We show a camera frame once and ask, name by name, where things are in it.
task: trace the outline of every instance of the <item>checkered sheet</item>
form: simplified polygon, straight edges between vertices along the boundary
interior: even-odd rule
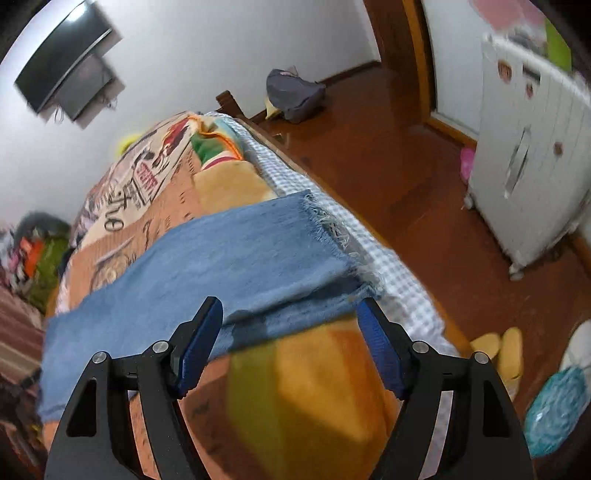
[[[443,320],[437,313],[427,290],[392,249],[380,244],[355,215],[326,194],[308,177],[289,168],[282,159],[256,141],[248,130],[231,116],[216,112],[207,115],[222,116],[224,121],[234,129],[243,142],[246,159],[258,168],[262,178],[275,190],[277,195],[289,195],[310,189],[318,204],[343,223],[353,240],[361,248],[362,255],[369,260],[369,266],[382,284],[383,296],[378,303],[391,322],[400,323],[412,340],[423,340],[439,353],[457,356],[457,350],[443,336]],[[451,393],[443,393],[435,431],[421,478],[432,476],[437,471],[447,433],[451,406]]]

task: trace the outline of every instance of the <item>red-brown floor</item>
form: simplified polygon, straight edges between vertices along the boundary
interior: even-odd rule
[[[290,151],[396,250],[469,339],[518,326],[528,403],[591,317],[591,280],[567,246],[554,262],[508,278],[509,262],[477,212],[462,209],[460,146],[420,124],[418,99],[374,68],[328,89],[329,105],[300,125],[266,122]]]

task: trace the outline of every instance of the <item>wall-mounted tv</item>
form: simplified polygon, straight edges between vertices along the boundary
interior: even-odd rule
[[[51,32],[27,62],[16,86],[39,113],[68,73],[111,32],[99,10],[88,2],[78,5]]]

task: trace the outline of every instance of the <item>blue gripper pad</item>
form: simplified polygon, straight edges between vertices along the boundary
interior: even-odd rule
[[[362,300],[357,307],[357,322],[384,387],[394,392],[396,398],[404,398],[406,388],[402,381],[402,362],[366,300]]]
[[[181,357],[178,382],[175,387],[179,398],[184,398],[197,386],[217,334],[222,328],[222,320],[222,302],[216,299]]]

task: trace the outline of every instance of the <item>gray backpack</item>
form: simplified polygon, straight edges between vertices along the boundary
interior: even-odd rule
[[[267,95],[286,120],[299,124],[322,103],[326,85],[307,82],[285,70],[274,69],[267,77]]]

